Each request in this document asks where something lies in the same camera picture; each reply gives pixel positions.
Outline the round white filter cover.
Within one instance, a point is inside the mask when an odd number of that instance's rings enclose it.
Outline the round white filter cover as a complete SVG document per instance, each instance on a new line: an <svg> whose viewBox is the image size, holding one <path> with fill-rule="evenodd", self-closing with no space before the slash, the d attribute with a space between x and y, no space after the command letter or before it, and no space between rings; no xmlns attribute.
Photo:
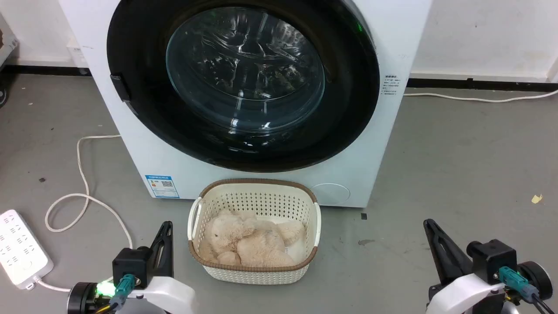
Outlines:
<svg viewBox="0 0 558 314"><path fill-rule="evenodd" d="M335 183L317 184L310 188L319 205L336 206L344 204L350 199L350 190Z"/></svg>

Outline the white power strip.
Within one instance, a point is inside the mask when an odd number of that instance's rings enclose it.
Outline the white power strip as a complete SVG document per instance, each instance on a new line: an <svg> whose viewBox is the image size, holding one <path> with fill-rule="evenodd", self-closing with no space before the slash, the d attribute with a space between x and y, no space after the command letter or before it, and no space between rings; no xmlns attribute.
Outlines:
<svg viewBox="0 0 558 314"><path fill-rule="evenodd" d="M0 265L14 286L32 290L54 268L48 253L14 209L0 214Z"/></svg>

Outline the small text sticker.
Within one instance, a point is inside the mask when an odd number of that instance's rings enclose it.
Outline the small text sticker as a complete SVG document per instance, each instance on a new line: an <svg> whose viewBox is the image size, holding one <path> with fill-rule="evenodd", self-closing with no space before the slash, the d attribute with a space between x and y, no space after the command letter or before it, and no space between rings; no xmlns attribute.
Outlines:
<svg viewBox="0 0 558 314"><path fill-rule="evenodd" d="M386 96L394 96L399 92L399 87L401 87L401 78L397 75L386 75L383 78L383 83L381 85L380 94Z"/></svg>

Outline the round black glass washer door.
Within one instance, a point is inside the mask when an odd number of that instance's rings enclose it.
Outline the round black glass washer door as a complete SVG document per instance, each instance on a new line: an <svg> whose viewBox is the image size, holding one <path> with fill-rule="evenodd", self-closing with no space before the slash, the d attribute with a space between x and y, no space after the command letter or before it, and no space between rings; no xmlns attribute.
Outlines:
<svg viewBox="0 0 558 314"><path fill-rule="evenodd" d="M341 0L121 0L106 51L148 129L237 171L337 155L379 97L373 44Z"/></svg>

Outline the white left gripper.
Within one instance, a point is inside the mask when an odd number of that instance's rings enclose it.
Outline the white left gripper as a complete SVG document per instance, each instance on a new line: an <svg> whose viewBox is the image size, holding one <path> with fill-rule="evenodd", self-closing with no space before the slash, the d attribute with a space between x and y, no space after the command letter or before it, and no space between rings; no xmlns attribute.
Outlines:
<svg viewBox="0 0 558 314"><path fill-rule="evenodd" d="M160 226L148 258L148 274L153 276L143 290L133 290L126 302L126 314L196 314L196 293L174 278L173 223Z"/></svg>

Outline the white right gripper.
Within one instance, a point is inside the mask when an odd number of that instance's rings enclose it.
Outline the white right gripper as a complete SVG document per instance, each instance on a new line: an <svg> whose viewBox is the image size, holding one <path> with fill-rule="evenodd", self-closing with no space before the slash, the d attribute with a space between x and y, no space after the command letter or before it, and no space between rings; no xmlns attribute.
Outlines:
<svg viewBox="0 0 558 314"><path fill-rule="evenodd" d="M425 219L424 229L440 284L447 285L433 296L426 314L463 314L493 292L504 290L502 282L490 285L471 274L472 261L433 219Z"/></svg>

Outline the blue energy label sticker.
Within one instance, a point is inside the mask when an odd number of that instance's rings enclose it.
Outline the blue energy label sticker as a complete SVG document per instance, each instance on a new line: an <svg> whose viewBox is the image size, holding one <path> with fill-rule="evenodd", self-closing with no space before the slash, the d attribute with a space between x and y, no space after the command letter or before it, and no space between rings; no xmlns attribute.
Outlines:
<svg viewBox="0 0 558 314"><path fill-rule="evenodd" d="M154 198L179 199L179 193L170 176L145 175Z"/></svg>

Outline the cream plastic laundry basket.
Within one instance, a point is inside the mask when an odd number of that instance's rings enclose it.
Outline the cream plastic laundry basket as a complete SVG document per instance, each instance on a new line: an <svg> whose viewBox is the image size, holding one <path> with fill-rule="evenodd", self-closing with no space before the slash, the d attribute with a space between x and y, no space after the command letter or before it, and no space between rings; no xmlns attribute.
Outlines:
<svg viewBox="0 0 558 314"><path fill-rule="evenodd" d="M222 209L253 212L274 223L300 221L305 235L286 248L296 262L289 267L226 266L206 262L198 247L207 223ZM316 256L321 233L321 210L313 192L299 183L271 179L227 179L211 183L195 199L188 218L188 245L193 258L217 280L280 285L300 280Z"/></svg>

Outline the white front-load washing machine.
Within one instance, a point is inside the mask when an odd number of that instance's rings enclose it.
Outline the white front-load washing machine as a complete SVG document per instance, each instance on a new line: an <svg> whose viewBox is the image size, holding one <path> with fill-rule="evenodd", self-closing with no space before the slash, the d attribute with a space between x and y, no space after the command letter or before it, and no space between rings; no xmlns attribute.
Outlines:
<svg viewBox="0 0 558 314"><path fill-rule="evenodd" d="M341 0L371 39L379 65L379 97L370 122L357 139L337 155L302 169L245 172L200 161L169 145L148 129L123 103L110 80L106 40L121 0L58 0L82 48L89 70L150 195L145 175L170 176L181 199L196 199L207 185L225 179L293 181L311 188L335 183L350 190L336 207L368 205L379 167L411 74L411 67L433 0ZM386 75L401 78L394 96L380 94Z"/></svg>

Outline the beige plush toy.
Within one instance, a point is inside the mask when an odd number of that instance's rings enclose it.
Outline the beige plush toy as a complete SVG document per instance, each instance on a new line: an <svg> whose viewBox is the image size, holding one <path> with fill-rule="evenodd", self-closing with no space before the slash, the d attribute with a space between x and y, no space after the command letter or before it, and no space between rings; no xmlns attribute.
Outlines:
<svg viewBox="0 0 558 314"><path fill-rule="evenodd" d="M274 223L253 212L222 209L205 227L198 255L226 266L289 267L296 262L286 248L305 235L300 221Z"/></svg>

